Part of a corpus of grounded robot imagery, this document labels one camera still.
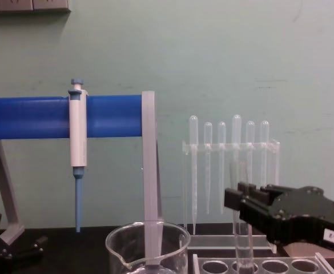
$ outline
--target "glass test tube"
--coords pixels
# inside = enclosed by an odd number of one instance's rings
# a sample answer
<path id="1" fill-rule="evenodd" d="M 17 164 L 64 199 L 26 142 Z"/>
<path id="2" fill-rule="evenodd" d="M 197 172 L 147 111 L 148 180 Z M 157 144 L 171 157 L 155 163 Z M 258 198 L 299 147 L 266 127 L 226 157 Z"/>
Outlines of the glass test tube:
<path id="1" fill-rule="evenodd" d="M 231 187 L 237 189 L 238 182 L 247 182 L 247 164 L 235 162 L 230 164 Z M 239 219 L 238 212 L 233 215 L 236 269 L 238 274 L 254 274 L 252 227 Z"/>

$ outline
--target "clear acrylic rack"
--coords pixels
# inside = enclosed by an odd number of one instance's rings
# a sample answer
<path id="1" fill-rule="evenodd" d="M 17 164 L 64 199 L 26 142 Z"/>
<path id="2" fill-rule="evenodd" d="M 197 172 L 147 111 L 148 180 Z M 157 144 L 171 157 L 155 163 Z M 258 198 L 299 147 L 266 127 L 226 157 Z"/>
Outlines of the clear acrylic rack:
<path id="1" fill-rule="evenodd" d="M 242 129 L 242 118 L 235 115 L 231 132 L 226 128 L 224 122 L 199 124 L 196 116 L 190 117 L 190 141 L 184 141 L 182 145 L 185 228 L 188 223 L 232 223 L 233 212 L 223 207 L 224 189 L 231 187 L 232 162 L 244 162 L 248 182 L 257 187 L 279 184 L 280 143 L 269 137 L 269 123 L 262 121 L 256 130 L 255 123 L 248 121 Z M 227 142 L 227 136 L 231 136 L 230 142 Z M 254 249 L 276 251 L 263 235 L 253 235 L 253 246 Z M 216 235 L 213 231 L 210 235 L 199 235 L 193 228 L 189 249 L 234 248 L 234 236 L 228 232 L 225 235 Z"/>

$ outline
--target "blue pipette stand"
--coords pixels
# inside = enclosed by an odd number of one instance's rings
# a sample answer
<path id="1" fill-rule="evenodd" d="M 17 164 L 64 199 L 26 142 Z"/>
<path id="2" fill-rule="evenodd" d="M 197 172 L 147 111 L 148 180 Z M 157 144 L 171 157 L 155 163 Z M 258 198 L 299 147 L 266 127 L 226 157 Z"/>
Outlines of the blue pipette stand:
<path id="1" fill-rule="evenodd" d="M 87 137 L 143 138 L 144 219 L 161 220 L 154 92 L 146 91 L 141 95 L 88 96 Z M 0 190 L 9 226 L 12 227 L 11 232 L 7 229 L 2 235 L 6 233 L 3 240 L 8 244 L 22 233 L 23 225 L 18 217 L 1 140 L 61 138 L 69 138 L 68 97 L 0 98 L 0 162 L 6 171 L 4 176 L 0 176 L 0 185 L 10 186 L 0 187 Z M 146 249 L 149 243 L 155 243 L 158 239 L 146 239 Z M 148 251 L 153 255 L 158 252 Z"/>

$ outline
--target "micropipette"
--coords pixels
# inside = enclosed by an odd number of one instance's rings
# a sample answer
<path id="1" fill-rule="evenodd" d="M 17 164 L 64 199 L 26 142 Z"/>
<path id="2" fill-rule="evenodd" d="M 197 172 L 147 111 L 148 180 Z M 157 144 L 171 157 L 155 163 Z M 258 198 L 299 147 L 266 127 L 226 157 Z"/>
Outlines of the micropipette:
<path id="1" fill-rule="evenodd" d="M 226 143 L 226 125 L 220 122 L 218 125 L 218 143 L 219 143 L 219 192 L 220 192 L 220 213 L 224 213 L 224 167 L 225 167 L 225 143 Z"/>
<path id="2" fill-rule="evenodd" d="M 254 143 L 255 124 L 253 121 L 249 121 L 246 124 L 246 143 L 247 149 L 247 175 L 248 183 L 253 184 L 253 143 Z"/>
<path id="3" fill-rule="evenodd" d="M 260 141 L 264 147 L 261 155 L 260 186 L 267 184 L 267 144 L 269 140 L 269 123 L 262 121 L 260 124 Z"/>
<path id="4" fill-rule="evenodd" d="M 192 223 L 193 234 L 196 232 L 197 219 L 197 149 L 199 144 L 199 121 L 196 116 L 190 117 L 190 145 L 192 157 Z"/>
<path id="5" fill-rule="evenodd" d="M 81 231 L 81 192 L 84 167 L 87 166 L 87 91 L 83 80 L 72 79 L 69 90 L 70 165 L 75 178 L 75 227 Z"/>
<path id="6" fill-rule="evenodd" d="M 211 144 L 212 144 L 212 124 L 206 122 L 204 126 L 205 142 L 205 188 L 206 188 L 206 213 L 210 212 L 210 189 L 211 189 Z"/>

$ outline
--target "green wall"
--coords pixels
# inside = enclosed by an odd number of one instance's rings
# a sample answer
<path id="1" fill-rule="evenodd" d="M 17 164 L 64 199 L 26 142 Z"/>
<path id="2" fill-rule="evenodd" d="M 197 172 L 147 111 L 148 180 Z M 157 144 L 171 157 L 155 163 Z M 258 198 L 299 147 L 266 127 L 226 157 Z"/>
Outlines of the green wall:
<path id="1" fill-rule="evenodd" d="M 154 90 L 169 221 L 182 222 L 192 114 L 228 128 L 234 114 L 269 120 L 281 184 L 315 185 L 334 199 L 334 1 L 72 2 L 69 15 L 0 17 L 0 97 L 67 96 L 73 77 L 91 95 Z M 69 141 L 4 145 L 26 227 L 73 226 Z M 89 140 L 84 226 L 142 219 L 141 167 L 140 139 Z"/>

